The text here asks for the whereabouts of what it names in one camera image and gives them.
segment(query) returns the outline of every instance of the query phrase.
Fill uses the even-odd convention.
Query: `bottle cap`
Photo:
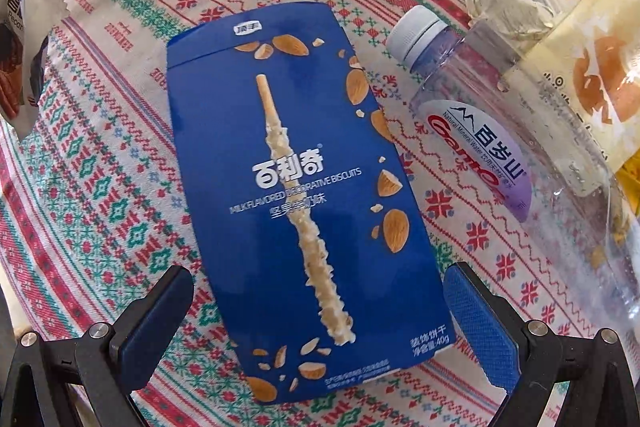
[[[386,48],[393,58],[411,68],[420,53],[446,27],[427,7],[414,6],[391,30],[386,38]]]

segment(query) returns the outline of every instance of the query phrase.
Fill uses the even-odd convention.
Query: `tablecloth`
[[[195,24],[288,1],[297,0],[67,0],[71,17],[50,36],[48,84],[33,135],[18,144],[0,126],[0,262],[46,339],[115,319],[172,264],[192,272],[193,306],[135,397],[153,426],[485,426],[504,392],[487,382],[463,337],[428,363],[310,402],[263,406],[243,381],[180,184],[165,45]],[[561,334],[592,335],[597,327],[511,214],[445,144],[408,118],[417,78],[386,53],[385,38],[418,3],[463,30],[463,0],[315,1],[333,8],[367,68],[440,269],[469,261],[524,319],[541,318]],[[579,235],[578,223],[564,225]],[[638,344],[631,336],[625,342],[637,374]],[[544,425],[552,425],[565,390],[554,392]]]

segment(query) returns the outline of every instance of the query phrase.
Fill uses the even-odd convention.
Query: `box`
[[[331,9],[229,16],[167,55],[193,228],[256,399],[322,396],[452,343],[418,206]]]

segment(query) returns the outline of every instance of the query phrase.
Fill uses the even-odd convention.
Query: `bottle label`
[[[531,180],[520,147],[483,111],[454,100],[431,100],[420,108],[427,124],[460,156],[516,219],[531,206]]]

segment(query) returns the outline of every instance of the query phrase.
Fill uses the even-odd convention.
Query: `snack wrapper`
[[[64,0],[0,0],[0,114],[23,140],[38,117],[49,32]]]

